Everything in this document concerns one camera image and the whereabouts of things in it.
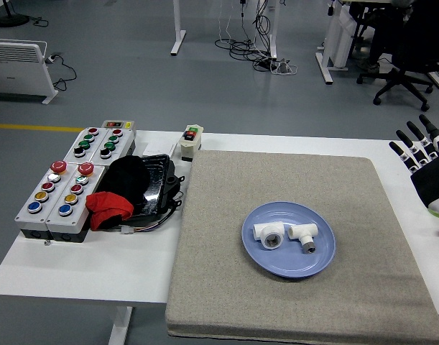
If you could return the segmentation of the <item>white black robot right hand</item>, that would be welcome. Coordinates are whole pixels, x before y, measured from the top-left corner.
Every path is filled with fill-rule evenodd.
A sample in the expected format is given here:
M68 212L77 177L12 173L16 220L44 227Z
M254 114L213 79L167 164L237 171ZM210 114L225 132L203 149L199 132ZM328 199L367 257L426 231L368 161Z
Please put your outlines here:
M401 130L396 131L396 134L408 150L404 151L395 142L390 142L389 147L410 171L412 184L426 209L439 217L439 129L423 114L419 115L419 120L428 137L411 121L407 122L407 127L421 147L417 147Z

